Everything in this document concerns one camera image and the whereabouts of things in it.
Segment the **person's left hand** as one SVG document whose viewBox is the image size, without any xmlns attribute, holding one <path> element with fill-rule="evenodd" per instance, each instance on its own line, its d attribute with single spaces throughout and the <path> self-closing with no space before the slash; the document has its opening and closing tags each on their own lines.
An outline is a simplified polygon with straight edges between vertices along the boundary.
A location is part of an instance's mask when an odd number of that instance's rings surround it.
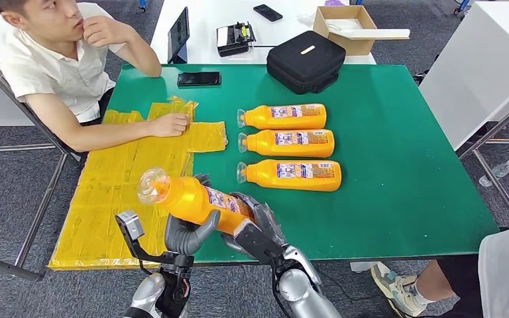
<svg viewBox="0 0 509 318">
<path fill-rule="evenodd" d="M 123 44 L 127 41 L 127 26 L 109 17 L 94 16 L 84 20 L 84 40 L 92 46 Z"/>
</svg>

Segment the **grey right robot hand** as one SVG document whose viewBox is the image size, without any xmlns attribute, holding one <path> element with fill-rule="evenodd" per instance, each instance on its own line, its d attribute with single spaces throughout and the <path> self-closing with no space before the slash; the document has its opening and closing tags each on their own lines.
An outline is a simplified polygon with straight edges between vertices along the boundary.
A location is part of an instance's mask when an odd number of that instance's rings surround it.
<svg viewBox="0 0 509 318">
<path fill-rule="evenodd" d="M 287 244 L 282 229 L 275 219 L 274 212 L 267 203 L 261 203 L 251 195 L 237 191 L 231 192 L 230 195 L 246 204 L 249 211 L 254 216 L 254 223 L 269 239 L 279 246 Z M 253 256 L 247 249 L 236 243 L 232 235 L 220 233 L 220 237 L 225 245 L 231 250 L 241 253 L 252 260 L 258 260 L 258 258 Z"/>
</svg>

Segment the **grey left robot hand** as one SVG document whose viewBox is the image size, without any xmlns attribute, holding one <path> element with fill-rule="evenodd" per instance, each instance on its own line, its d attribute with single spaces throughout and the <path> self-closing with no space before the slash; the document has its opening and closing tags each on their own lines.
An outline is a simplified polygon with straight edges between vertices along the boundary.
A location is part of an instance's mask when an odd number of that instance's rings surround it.
<svg viewBox="0 0 509 318">
<path fill-rule="evenodd" d="M 220 216 L 220 210 L 214 209 L 201 225 L 197 225 L 169 214 L 164 232 L 166 249 L 188 256 L 195 254 L 203 242 L 216 230 Z"/>
</svg>

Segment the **person's right hand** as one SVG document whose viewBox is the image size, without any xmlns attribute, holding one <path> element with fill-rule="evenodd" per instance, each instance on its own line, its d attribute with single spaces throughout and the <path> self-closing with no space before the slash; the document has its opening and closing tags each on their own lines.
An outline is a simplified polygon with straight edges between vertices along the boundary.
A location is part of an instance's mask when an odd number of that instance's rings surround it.
<svg viewBox="0 0 509 318">
<path fill-rule="evenodd" d="M 189 117 L 183 113 L 169 113 L 149 121 L 148 124 L 150 136 L 180 136 L 189 125 Z"/>
</svg>

